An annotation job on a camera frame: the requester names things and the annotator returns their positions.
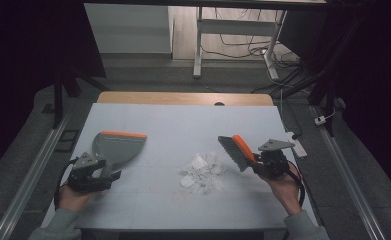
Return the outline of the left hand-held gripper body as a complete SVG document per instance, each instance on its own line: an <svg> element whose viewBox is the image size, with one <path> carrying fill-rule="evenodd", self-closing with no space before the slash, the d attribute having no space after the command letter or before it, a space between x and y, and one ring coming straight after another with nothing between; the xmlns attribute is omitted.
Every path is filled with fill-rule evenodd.
<svg viewBox="0 0 391 240"><path fill-rule="evenodd" d="M96 170L106 165L105 160L96 160L87 152L75 159L67 179L67 185L75 192L99 192L111 187L111 177L94 177Z"/></svg>

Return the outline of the grey dustpan with orange edge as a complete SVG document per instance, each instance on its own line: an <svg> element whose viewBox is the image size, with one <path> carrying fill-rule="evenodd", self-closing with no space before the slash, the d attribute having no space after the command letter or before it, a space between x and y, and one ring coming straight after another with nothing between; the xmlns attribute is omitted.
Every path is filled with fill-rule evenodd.
<svg viewBox="0 0 391 240"><path fill-rule="evenodd" d="M137 156L147 140L146 134L101 131L92 142L92 153L97 160L105 160L102 177L110 176L113 167Z"/></svg>

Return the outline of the orange brush with grey bristles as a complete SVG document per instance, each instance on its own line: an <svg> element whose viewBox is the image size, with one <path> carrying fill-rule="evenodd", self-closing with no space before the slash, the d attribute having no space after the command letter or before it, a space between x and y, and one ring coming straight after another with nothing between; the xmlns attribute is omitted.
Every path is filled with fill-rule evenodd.
<svg viewBox="0 0 391 240"><path fill-rule="evenodd" d="M240 135L219 136L218 141L241 172L257 163L255 155Z"/></svg>

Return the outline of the pile of white paper scraps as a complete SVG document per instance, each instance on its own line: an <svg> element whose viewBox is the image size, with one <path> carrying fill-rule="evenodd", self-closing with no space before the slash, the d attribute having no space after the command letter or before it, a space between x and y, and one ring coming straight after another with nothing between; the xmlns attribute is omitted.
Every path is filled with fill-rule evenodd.
<svg viewBox="0 0 391 240"><path fill-rule="evenodd" d="M226 167L217 159L215 153L196 154L194 159L181 171L180 186L191 193L209 194L221 191L224 185L220 177Z"/></svg>

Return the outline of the person's left hand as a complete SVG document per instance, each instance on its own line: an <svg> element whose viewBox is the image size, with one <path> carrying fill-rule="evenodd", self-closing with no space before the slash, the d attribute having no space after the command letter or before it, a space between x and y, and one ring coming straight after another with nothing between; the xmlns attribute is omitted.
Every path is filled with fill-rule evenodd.
<svg viewBox="0 0 391 240"><path fill-rule="evenodd" d="M81 212L86 204L96 195L97 192L75 192L68 185L65 185L59 190L59 207L73 212Z"/></svg>

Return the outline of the person's right hand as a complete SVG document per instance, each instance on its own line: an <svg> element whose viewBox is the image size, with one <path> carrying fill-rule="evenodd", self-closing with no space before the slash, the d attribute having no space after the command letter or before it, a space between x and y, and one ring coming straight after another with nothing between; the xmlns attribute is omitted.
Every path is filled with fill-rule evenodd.
<svg viewBox="0 0 391 240"><path fill-rule="evenodd" d="M289 216L299 214L302 211L299 203L299 187L296 181L286 174L277 180L270 180L262 177L271 187L272 193L282 204Z"/></svg>

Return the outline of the white power strip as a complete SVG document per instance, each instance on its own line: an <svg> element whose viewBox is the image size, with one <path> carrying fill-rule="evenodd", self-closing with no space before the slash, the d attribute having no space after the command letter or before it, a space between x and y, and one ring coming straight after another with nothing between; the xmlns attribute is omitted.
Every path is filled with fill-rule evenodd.
<svg viewBox="0 0 391 240"><path fill-rule="evenodd" d="M288 141L293 144L292 150L299 158L303 158L307 156L307 152L301 145L298 139L295 138L295 134L293 132L286 133Z"/></svg>

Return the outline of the white board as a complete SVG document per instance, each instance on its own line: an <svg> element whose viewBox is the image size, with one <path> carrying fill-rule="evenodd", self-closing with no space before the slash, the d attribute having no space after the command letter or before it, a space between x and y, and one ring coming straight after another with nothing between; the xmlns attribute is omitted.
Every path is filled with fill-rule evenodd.
<svg viewBox="0 0 391 240"><path fill-rule="evenodd" d="M142 151L121 165L121 177L80 214L80 228L123 231L282 229L286 212L266 182L239 170L219 144L240 135L251 149L286 137L274 106L95 104L74 149L92 149L103 130L146 135ZM204 193L181 186L198 154L224 165L221 189Z"/></svg>

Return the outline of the black stand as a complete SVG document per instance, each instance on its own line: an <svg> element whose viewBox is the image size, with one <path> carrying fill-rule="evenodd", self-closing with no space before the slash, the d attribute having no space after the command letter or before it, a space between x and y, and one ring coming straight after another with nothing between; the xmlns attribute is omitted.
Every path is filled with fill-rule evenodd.
<svg viewBox="0 0 391 240"><path fill-rule="evenodd" d="M109 91L109 88L100 83L95 78L89 76L77 68L60 68L54 80L54 124L53 129L57 129L63 120L63 91L69 97L77 98L82 93L77 79L82 79L101 92Z"/></svg>
<svg viewBox="0 0 391 240"><path fill-rule="evenodd" d="M323 115L324 120L322 126L325 127L331 137L334 136L332 117L335 114L335 83L336 75L334 71L321 71L317 76L316 85L308 97L309 104L314 106L319 105L322 100L325 100L325 113Z"/></svg>

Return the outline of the wooden table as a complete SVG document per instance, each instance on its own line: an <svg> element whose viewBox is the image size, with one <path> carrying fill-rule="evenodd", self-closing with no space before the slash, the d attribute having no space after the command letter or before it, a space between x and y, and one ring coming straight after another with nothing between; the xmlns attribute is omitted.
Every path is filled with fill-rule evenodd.
<svg viewBox="0 0 391 240"><path fill-rule="evenodd" d="M273 106L267 94L183 93L183 92L102 92L98 103L207 105L207 106Z"/></svg>

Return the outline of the dark curtain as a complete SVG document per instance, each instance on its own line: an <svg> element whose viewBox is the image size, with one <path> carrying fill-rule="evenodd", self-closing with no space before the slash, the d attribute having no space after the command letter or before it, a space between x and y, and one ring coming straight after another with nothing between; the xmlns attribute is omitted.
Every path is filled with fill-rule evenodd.
<svg viewBox="0 0 391 240"><path fill-rule="evenodd" d="M345 103L343 119L391 180L391 0L331 0L359 8L289 11L280 42L320 74L309 102Z"/></svg>
<svg viewBox="0 0 391 240"><path fill-rule="evenodd" d="M58 78L103 77L85 0L0 0L0 160Z"/></svg>

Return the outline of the white cabinet panel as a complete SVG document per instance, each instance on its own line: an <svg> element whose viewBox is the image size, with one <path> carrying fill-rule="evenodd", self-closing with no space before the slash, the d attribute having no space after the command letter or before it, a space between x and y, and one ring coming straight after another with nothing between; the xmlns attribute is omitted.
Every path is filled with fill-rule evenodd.
<svg viewBox="0 0 391 240"><path fill-rule="evenodd" d="M172 52L167 6L85 3L84 7L101 53Z"/></svg>

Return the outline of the black rectangular floor frame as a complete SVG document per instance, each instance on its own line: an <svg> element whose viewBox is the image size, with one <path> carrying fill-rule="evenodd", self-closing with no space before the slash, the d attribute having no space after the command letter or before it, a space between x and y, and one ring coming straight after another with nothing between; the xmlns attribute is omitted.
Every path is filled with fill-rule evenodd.
<svg viewBox="0 0 391 240"><path fill-rule="evenodd" d="M70 153L73 151L79 137L79 130L64 130L54 149L55 152Z"/></svg>

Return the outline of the aluminium rail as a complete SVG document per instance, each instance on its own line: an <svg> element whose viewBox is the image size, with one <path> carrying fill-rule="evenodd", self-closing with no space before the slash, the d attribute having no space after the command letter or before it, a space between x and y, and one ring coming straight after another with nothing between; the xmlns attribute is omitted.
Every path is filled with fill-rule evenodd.
<svg viewBox="0 0 391 240"><path fill-rule="evenodd" d="M12 235L65 126L69 122L70 116L71 114L67 113L57 126L49 131L24 180L0 220L0 240L9 240Z"/></svg>
<svg viewBox="0 0 391 240"><path fill-rule="evenodd" d="M328 151L330 152L336 168L338 169L339 175L346 186L370 239L386 240L385 234L383 233L369 202L349 168L345 156L343 155L336 139L329 134L324 124L317 125L317 128L322 135Z"/></svg>

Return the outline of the white desk frame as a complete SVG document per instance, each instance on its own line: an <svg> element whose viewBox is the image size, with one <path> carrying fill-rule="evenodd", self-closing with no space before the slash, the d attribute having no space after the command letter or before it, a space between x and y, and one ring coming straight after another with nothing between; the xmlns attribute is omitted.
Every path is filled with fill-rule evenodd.
<svg viewBox="0 0 391 240"><path fill-rule="evenodd" d="M278 40L281 27L286 15L285 10L276 11L276 19L273 22L248 21L248 20L219 20L204 19L203 8L197 8L196 22L196 48L194 56L193 77L201 77L201 40L203 34L225 34L225 35L251 35L270 38L270 44L261 54L265 61L267 71L271 80L278 80L279 76L272 61L274 47Z"/></svg>

